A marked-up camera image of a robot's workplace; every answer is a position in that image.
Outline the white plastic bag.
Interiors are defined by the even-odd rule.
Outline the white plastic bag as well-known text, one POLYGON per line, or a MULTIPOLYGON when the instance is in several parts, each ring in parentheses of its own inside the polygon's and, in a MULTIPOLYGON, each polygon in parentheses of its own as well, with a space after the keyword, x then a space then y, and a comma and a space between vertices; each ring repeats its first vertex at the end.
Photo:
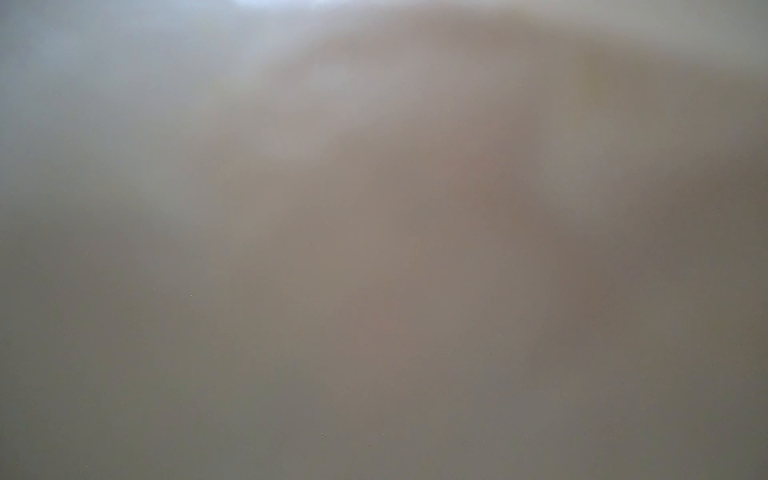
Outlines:
POLYGON ((763 479, 763 1, 5 1, 5 479, 763 479))

